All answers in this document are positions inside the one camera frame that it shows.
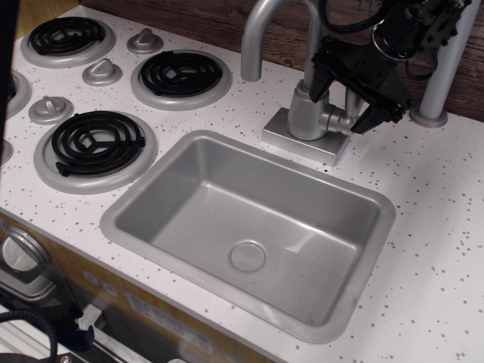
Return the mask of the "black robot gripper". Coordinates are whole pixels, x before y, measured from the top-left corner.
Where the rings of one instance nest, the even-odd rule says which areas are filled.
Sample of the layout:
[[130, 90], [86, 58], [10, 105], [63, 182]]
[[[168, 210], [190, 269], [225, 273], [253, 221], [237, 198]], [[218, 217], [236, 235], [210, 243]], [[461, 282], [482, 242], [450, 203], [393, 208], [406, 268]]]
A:
[[364, 134], [383, 122], [399, 122], [414, 107], [414, 97], [402, 81], [397, 63], [385, 58], [375, 45], [354, 45], [326, 36], [312, 58], [311, 100], [320, 101], [335, 81], [354, 91], [368, 108], [350, 131]]

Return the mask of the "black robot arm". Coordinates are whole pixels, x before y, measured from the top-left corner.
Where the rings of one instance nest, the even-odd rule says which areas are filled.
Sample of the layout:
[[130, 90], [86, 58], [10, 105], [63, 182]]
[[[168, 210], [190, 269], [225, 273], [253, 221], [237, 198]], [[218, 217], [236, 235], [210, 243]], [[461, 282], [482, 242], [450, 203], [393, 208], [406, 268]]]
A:
[[325, 36], [312, 58], [315, 75], [309, 96], [320, 101], [331, 84], [346, 87], [344, 110], [328, 106], [327, 130], [363, 134], [383, 122], [397, 123], [416, 101], [398, 73], [398, 66], [422, 51], [430, 53], [431, 70], [439, 65], [437, 48], [458, 34], [457, 23], [469, 1], [384, 1], [380, 10], [353, 24], [329, 21], [329, 5], [318, 3], [322, 23], [339, 34], [371, 28], [371, 40], [355, 45]]

